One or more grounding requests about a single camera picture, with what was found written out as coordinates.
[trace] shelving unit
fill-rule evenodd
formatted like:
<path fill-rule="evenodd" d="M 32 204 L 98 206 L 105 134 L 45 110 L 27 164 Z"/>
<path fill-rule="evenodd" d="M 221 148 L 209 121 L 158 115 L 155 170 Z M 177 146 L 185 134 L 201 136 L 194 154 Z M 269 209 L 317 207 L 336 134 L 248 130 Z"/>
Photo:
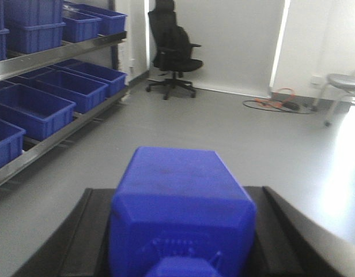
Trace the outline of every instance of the shelving unit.
<path fill-rule="evenodd" d="M 66 59 L 89 53 L 104 47 L 114 48 L 115 45 L 122 43 L 126 38 L 126 32 L 117 33 L 109 36 L 100 36 L 95 39 L 86 40 L 78 43 L 65 44 L 61 47 L 50 50 L 33 53 L 29 55 L 19 55 L 18 57 L 0 61 L 0 81 L 42 68 L 44 66 L 52 65 Z M 111 107 L 116 101 L 124 97 L 127 88 L 124 88 L 113 97 L 106 99 L 100 105 L 96 106 L 86 114 L 77 114 L 76 119 L 50 136 L 49 138 L 38 142 L 35 146 L 25 151 L 21 156 L 11 161 L 7 165 L 0 168 L 0 186 L 4 184 L 11 177 L 15 176 L 21 170 L 29 166 L 38 158 L 43 156 L 49 150 L 58 145 L 61 141 L 75 133 L 82 128 L 94 117 L 101 114 L 103 111 Z"/>

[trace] black cable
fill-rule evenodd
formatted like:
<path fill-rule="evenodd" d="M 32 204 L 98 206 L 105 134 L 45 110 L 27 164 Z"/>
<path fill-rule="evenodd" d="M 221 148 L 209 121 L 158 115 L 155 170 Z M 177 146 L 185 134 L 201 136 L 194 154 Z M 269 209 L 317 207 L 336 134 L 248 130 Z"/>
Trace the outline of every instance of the black cable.
<path fill-rule="evenodd" d="M 257 101 L 255 101 L 255 100 L 246 100 L 246 101 L 243 101 L 242 102 L 242 104 L 244 105 L 244 106 L 246 106 L 246 107 L 248 107 L 248 108 L 254 108 L 254 109 L 256 109 L 256 110 L 262 110 L 262 111 L 273 111 L 273 112 L 275 112 L 275 113 L 291 113 L 291 114 L 313 114 L 313 113 L 301 113 L 301 112 L 299 112 L 299 111 L 290 111 L 290 110 L 284 110 L 284 109 L 282 109 L 282 108 L 276 108 L 276 107 L 271 107 L 271 108 L 274 108 L 275 110 L 269 110 L 268 108 L 266 108 L 266 107 L 252 107 L 252 106 L 249 106 L 247 103 L 256 103 L 256 104 L 258 104 L 258 102 Z"/>

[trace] chair backrest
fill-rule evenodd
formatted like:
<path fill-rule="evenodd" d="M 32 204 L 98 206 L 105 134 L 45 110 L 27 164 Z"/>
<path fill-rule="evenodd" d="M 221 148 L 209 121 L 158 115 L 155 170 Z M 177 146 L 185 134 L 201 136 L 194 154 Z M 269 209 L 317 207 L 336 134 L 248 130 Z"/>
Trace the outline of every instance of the chair backrest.
<path fill-rule="evenodd" d="M 156 0 L 156 7 L 148 13 L 150 29 L 157 46 L 167 46 L 167 35 L 177 26 L 173 0 Z"/>
<path fill-rule="evenodd" d="M 174 8 L 173 0 L 156 0 L 156 7 L 148 13 L 150 28 L 157 47 L 168 47 L 177 50 L 169 61 L 164 61 L 164 66 L 166 67 L 168 67 L 168 62 L 184 62 L 190 59 L 191 56 L 188 35 L 182 27 L 177 25 Z M 161 68 L 159 61 L 160 53 L 157 52 L 153 65 Z"/>

